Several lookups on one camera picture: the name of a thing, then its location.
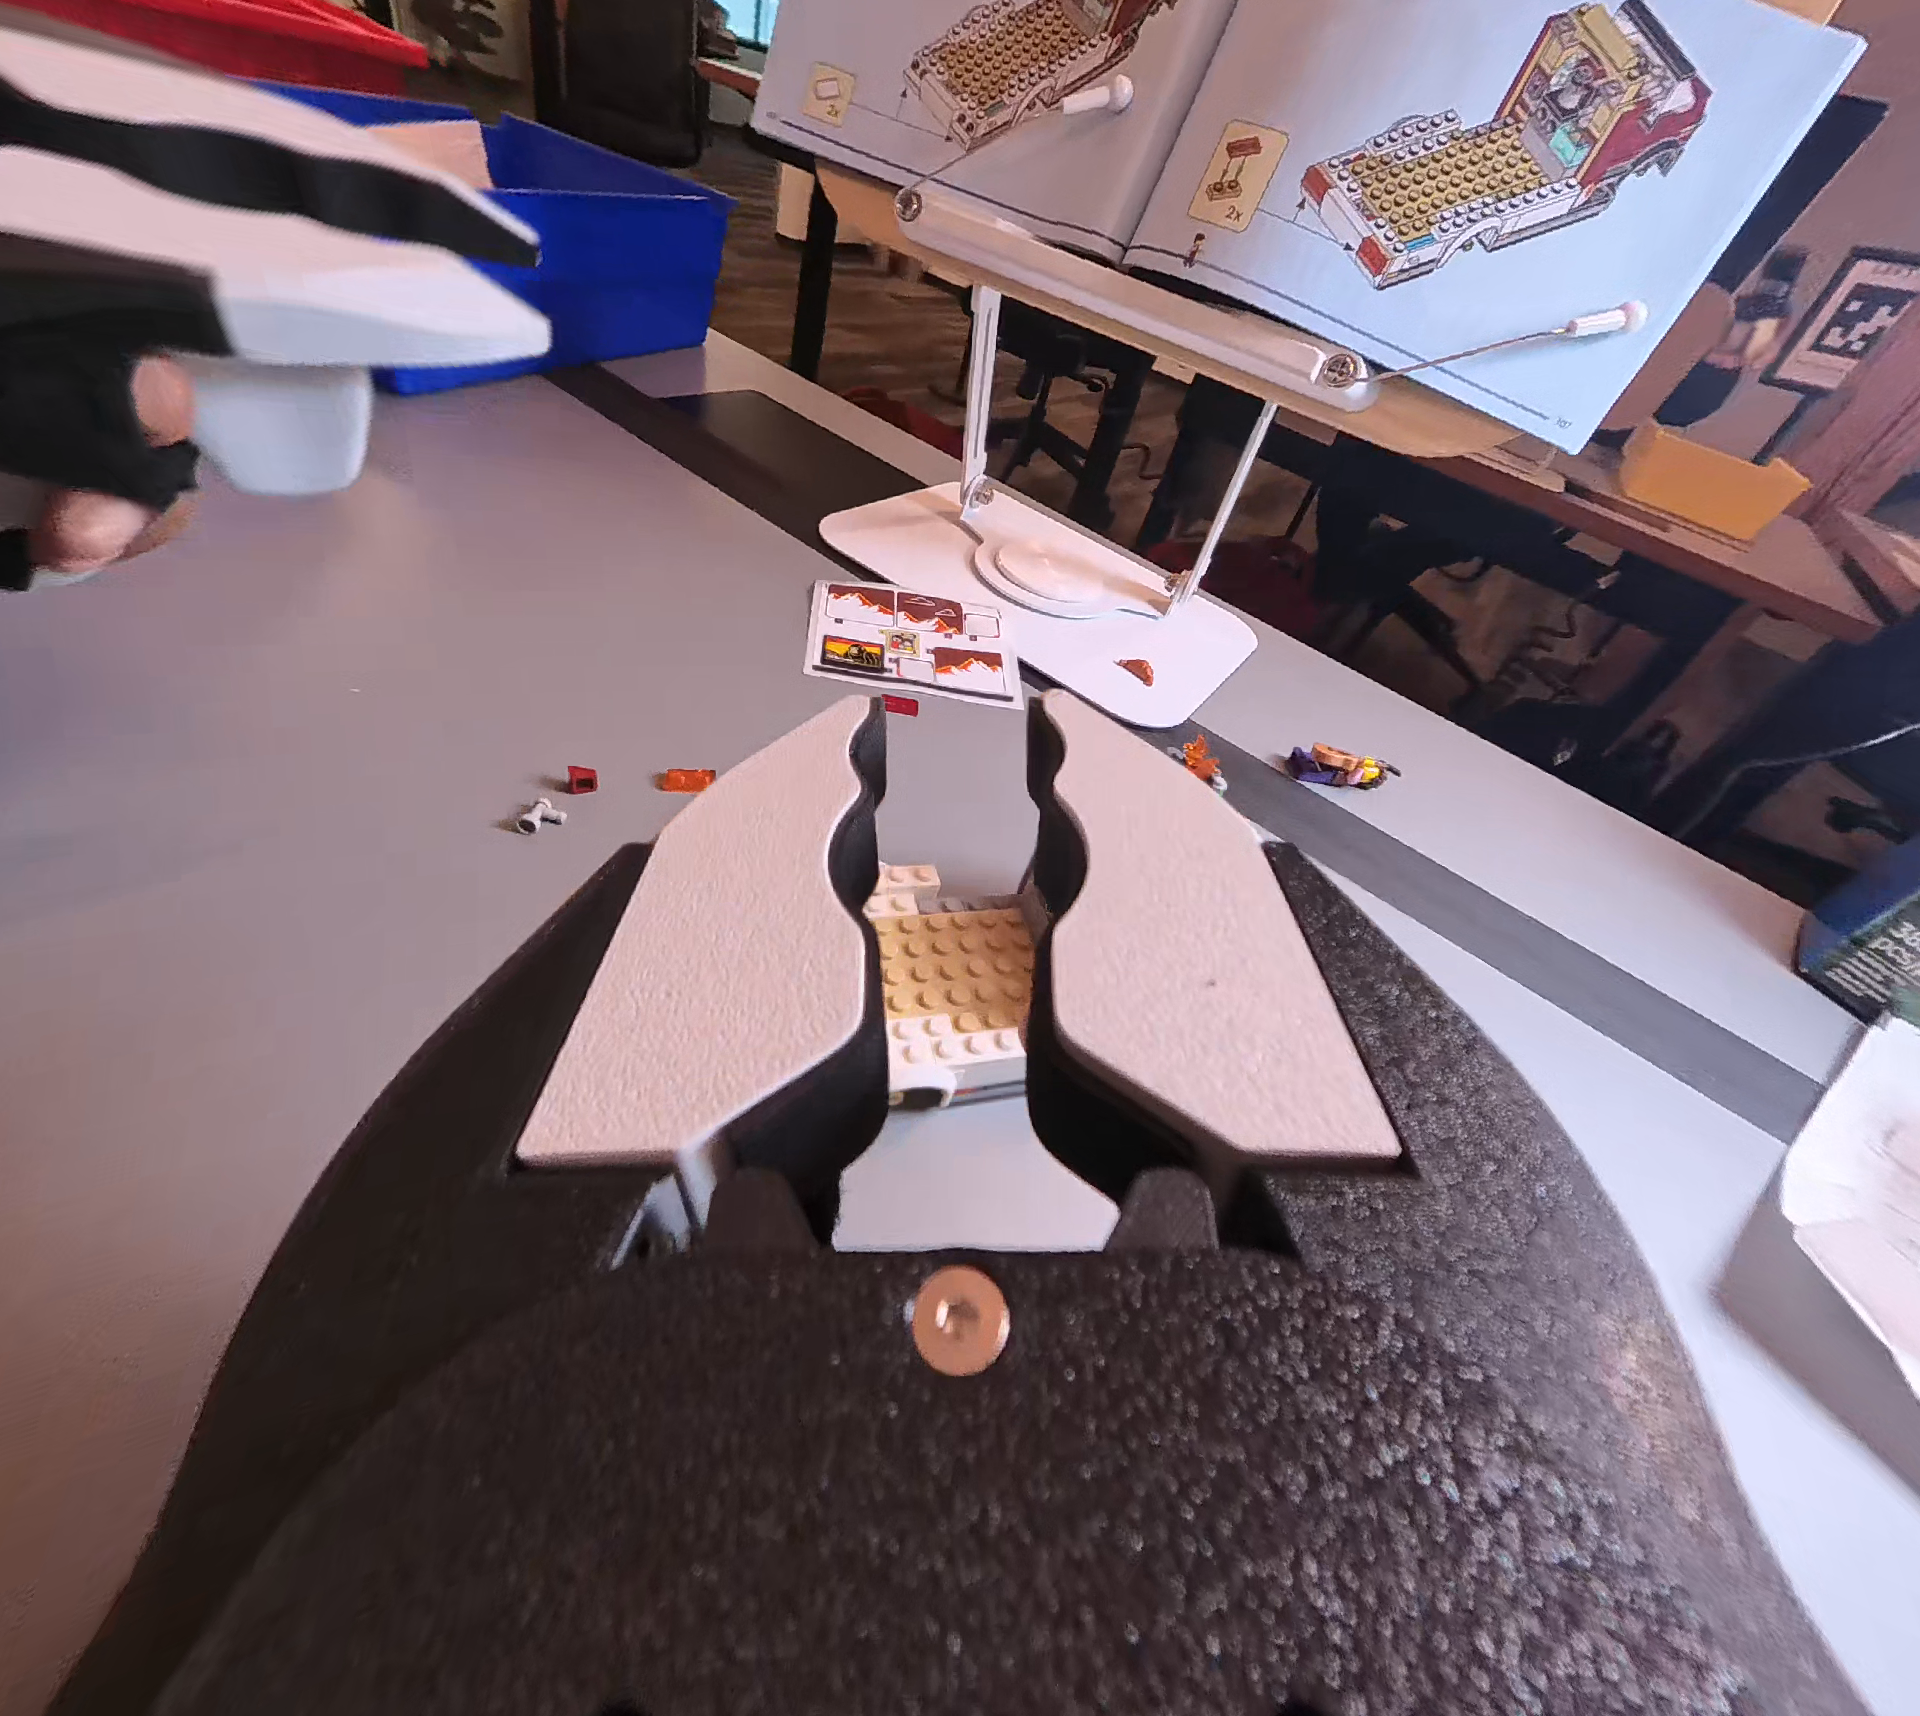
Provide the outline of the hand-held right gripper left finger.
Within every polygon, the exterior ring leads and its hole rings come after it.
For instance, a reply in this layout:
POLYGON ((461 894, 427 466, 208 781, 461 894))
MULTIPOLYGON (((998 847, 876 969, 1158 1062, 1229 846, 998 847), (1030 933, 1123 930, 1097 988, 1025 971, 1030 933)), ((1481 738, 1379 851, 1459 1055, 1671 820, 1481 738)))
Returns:
POLYGON ((884 1122, 884 709, 843 700, 653 842, 531 1106, 530 1167, 844 1167, 884 1122))

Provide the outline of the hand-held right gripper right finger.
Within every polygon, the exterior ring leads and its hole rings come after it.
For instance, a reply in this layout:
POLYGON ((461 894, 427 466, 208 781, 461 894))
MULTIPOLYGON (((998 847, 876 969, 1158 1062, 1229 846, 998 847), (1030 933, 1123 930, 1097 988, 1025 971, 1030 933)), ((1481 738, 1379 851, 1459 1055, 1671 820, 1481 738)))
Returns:
POLYGON ((1025 1093, 1195 1167, 1393 1163, 1399 1132, 1254 831, 1075 693, 1030 709, 1038 912, 1025 1093))

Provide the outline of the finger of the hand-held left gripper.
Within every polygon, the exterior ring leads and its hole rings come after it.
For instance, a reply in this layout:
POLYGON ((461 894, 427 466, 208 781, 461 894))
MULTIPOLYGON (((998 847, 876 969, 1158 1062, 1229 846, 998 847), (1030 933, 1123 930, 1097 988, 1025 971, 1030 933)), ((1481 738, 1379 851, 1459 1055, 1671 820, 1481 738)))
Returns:
POLYGON ((535 308, 454 251, 212 205, 36 147, 2 147, 2 240, 101 273, 199 282, 236 358, 458 367, 551 344, 535 308))
POLYGON ((2 23, 2 144, 222 210, 531 268, 530 222, 389 140, 159 51, 2 23))

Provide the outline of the blue plastic bin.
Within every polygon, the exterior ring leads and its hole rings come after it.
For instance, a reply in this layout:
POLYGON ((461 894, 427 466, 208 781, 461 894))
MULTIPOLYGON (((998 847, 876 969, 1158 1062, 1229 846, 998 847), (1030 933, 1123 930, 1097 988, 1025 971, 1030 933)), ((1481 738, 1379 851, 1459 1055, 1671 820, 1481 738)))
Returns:
POLYGON ((262 90, 378 135, 405 159, 446 171, 471 189, 494 189, 488 127, 458 105, 285 85, 262 85, 262 90))
POLYGON ((473 176, 488 159, 488 195, 538 236, 535 264, 478 261, 478 271, 547 321, 547 352, 378 372, 388 394, 446 394, 705 338, 729 198, 515 115, 397 124, 397 141, 440 147, 443 129, 458 174, 473 176))

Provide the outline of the red tan brick toy truck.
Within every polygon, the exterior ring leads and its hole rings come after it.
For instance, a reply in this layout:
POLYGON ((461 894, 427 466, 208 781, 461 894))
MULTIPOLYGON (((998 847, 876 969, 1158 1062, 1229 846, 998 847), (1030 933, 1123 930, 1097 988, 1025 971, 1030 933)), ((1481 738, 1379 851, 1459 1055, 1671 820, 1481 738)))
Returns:
POLYGON ((1018 894, 950 894, 931 866, 881 866, 876 937, 894 1112, 1022 1093, 1035 933, 1018 894))

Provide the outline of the building instruction booklet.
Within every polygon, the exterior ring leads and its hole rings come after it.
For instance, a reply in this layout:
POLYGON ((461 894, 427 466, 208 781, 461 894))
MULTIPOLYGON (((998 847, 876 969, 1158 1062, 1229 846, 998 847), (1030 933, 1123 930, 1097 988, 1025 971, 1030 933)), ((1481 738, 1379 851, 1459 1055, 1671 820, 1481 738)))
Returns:
POLYGON ((755 129, 1577 453, 1860 51, 1761 0, 782 0, 755 129))

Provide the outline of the grey desk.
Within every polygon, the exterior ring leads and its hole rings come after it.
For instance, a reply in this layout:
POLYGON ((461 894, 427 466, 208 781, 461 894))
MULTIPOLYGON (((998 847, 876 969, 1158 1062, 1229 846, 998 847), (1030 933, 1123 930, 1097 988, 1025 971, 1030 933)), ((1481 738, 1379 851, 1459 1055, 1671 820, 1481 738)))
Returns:
MULTIPOLYGON (((555 380, 383 400, 327 501, 205 485, 2 600, 2 1714, 123 1588, 301 1199, 397 1067, 630 840, 838 690, 787 536, 555 380), (601 791, 571 796, 565 768, 601 791), (565 827, 512 828, 535 796, 565 827)), ((1339 884, 1522 1072, 1647 1249, 1742 1486, 1875 1714, 1918 1714, 1918 1406, 1774 1204, 1854 1024, 1796 912, 1301 642, 1209 741, 1380 754, 1306 793, 1339 884)))

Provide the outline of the person's left hand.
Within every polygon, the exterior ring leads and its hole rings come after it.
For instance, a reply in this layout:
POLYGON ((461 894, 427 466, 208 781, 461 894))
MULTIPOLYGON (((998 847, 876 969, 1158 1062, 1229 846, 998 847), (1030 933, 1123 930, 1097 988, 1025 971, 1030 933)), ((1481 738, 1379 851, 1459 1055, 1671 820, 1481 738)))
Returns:
MULTIPOLYGON (((175 358, 141 358, 132 367, 132 412, 144 446, 164 459, 192 439, 198 405, 189 374, 175 358)), ((116 561, 148 554, 181 536, 192 501, 181 497, 164 513, 104 490, 47 490, 31 527, 29 557, 36 579, 91 579, 116 561)))

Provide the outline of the red plastic bin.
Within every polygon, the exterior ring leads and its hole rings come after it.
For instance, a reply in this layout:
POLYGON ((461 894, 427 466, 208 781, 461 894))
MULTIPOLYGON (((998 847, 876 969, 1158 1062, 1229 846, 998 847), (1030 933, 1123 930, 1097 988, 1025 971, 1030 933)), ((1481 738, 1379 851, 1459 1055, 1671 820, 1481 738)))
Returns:
POLYGON ((401 98, 424 44, 330 0, 2 0, 185 66, 288 87, 401 98))

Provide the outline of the sticker sheet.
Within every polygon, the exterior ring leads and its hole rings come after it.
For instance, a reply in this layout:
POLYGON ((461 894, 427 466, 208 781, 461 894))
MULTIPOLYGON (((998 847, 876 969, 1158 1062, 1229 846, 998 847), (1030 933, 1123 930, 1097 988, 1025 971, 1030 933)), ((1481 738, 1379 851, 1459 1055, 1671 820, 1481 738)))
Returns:
POLYGON ((993 709, 1022 703, 1013 626, 998 602, 898 583, 817 580, 801 668, 884 697, 993 709))

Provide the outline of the blue toy set box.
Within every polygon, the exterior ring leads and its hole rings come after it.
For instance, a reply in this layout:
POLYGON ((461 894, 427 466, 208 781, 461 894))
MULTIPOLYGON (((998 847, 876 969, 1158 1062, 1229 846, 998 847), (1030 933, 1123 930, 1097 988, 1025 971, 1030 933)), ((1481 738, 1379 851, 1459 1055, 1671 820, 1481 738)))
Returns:
POLYGON ((1918 1026, 1918 840, 1803 912, 1795 971, 1862 1024, 1918 1026))

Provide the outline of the white paper bag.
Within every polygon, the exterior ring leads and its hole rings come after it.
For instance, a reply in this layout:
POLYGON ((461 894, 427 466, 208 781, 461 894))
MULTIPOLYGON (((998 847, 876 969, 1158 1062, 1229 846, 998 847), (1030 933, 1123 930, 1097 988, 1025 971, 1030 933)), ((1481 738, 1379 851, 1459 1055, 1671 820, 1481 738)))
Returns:
POLYGON ((1918 1026, 1869 1026, 1782 1163, 1795 1244, 1918 1390, 1918 1026))

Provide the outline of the white metal rack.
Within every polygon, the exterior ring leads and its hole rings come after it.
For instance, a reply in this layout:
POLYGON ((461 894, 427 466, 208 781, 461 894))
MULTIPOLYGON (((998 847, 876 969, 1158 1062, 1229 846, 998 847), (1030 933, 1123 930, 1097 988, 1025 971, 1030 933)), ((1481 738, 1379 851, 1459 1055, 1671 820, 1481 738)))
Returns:
POLYGON ((1209 374, 1262 400, 1254 429, 1243 441, 1237 475, 1200 552, 1192 570, 1170 580, 1153 570, 1103 568, 1103 557, 1083 545, 998 533, 985 517, 989 501, 988 405, 969 404, 957 528, 975 542, 975 579, 1030 612, 1075 622, 1120 612, 1142 619, 1175 616, 1200 594, 1284 396, 1296 394, 1320 405, 1346 410, 1364 410, 1379 400, 1379 376, 1351 352, 1289 336, 1259 314, 1207 308, 1056 248, 989 205, 925 176, 894 198, 894 213, 915 248, 975 273, 970 380, 989 374, 999 296, 1022 294, 1060 321, 1088 315, 1097 336, 1127 342, 1137 352, 1175 356, 1197 374, 1209 374))

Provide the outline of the yellow plastic bin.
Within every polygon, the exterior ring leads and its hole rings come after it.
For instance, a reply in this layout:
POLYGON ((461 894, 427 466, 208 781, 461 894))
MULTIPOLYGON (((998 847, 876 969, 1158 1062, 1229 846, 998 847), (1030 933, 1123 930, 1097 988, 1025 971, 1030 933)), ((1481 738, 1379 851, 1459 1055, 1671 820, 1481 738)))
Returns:
POLYGON ((1663 423, 1643 423, 1622 441, 1615 480, 1635 511, 1728 545, 1751 545, 1810 494, 1810 480, 1784 459, 1742 461, 1663 423))

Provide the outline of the black white marker sign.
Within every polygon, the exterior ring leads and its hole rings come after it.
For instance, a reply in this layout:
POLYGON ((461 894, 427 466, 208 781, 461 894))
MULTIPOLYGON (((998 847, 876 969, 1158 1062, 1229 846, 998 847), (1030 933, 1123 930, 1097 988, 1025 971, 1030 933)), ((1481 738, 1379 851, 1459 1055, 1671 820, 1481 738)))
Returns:
POLYGON ((1796 396, 1825 396, 1854 376, 1918 300, 1918 251, 1854 244, 1782 342, 1761 383, 1796 396))

